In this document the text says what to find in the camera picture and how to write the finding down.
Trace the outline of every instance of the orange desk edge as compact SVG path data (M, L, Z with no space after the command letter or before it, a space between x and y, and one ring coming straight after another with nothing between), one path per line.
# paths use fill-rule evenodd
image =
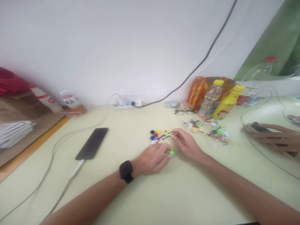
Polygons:
M12 172L15 171L26 159L29 158L43 143L45 143L56 131L59 130L70 118L63 117L53 127L51 127L46 133L35 140L29 145L23 152L18 154L15 158L8 163L0 167L0 183L5 180Z

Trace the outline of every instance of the phone in hand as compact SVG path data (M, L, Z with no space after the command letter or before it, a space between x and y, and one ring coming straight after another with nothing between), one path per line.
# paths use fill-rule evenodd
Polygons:
M260 127L258 125L258 122L252 122L252 123L248 123L244 126L244 129L249 132L249 133L266 133L266 132L271 132L269 129L265 128L265 127ZM280 137L266 137L267 139L270 138L278 138L281 139ZM273 144L270 143L269 145L272 145L274 147L287 147L286 144ZM285 155L288 158L294 158L296 157L296 155L298 154L297 152L281 152L283 155Z
M75 159L93 159L107 131L108 128L96 128L90 135L87 142L84 144L84 146L82 147Z

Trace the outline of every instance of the red cloth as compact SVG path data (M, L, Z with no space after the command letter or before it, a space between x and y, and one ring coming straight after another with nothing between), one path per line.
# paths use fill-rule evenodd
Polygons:
M28 90L28 83L13 72L0 67L0 96Z

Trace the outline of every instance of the forearm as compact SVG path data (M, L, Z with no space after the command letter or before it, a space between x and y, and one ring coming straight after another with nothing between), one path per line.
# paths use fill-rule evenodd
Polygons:
M92 224L126 185L116 171L50 215L41 225Z
M300 224L300 213L210 156L198 161L261 224Z

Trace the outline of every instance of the green curtain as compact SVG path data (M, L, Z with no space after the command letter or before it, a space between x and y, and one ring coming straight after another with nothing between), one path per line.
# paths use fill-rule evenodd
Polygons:
M300 70L300 0L285 0L234 80L241 80L267 56L275 55L270 79L292 76Z

